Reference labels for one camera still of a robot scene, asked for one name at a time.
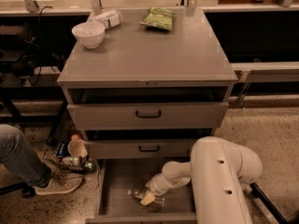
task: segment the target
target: gray pants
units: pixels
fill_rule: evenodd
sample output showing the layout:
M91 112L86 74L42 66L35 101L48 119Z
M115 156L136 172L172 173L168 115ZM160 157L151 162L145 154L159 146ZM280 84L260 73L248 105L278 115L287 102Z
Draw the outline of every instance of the gray pants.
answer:
M25 135L5 124L0 125L0 163L30 186L44 187L51 178L51 169L41 162Z

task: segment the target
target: drawer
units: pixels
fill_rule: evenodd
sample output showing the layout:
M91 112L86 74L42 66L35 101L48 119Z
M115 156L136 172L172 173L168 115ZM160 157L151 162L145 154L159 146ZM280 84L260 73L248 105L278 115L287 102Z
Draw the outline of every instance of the drawer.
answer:
M69 105L78 130L217 128L227 103Z
M129 189L143 189L160 173L167 159L104 161L99 177L99 204L96 215L86 223L115 224L196 224L192 184L171 189L162 209L142 206L128 195Z
M85 141L93 159L190 157L196 140Z

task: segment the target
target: gray tabletop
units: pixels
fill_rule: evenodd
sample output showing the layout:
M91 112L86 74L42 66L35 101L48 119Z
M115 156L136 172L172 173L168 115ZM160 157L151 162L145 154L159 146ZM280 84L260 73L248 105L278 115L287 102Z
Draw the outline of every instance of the gray tabletop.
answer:
M172 31L140 25L147 8L122 8L123 22L106 30L98 48L74 46L58 82L236 81L202 9L169 9Z

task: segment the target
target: cup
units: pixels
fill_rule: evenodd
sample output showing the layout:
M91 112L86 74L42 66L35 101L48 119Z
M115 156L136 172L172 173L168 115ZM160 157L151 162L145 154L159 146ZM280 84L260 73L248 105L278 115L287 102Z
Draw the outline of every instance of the cup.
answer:
M73 157L81 156L84 159L88 155L83 139L77 138L70 141L67 148L69 154Z

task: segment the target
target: person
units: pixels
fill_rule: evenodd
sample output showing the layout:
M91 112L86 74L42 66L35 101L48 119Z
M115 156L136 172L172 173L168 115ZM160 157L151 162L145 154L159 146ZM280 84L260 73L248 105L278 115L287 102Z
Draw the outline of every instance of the person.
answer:
M83 178L80 174L55 172L49 168L38 158L24 133L6 124L0 124L0 163L34 187L37 195L69 193Z

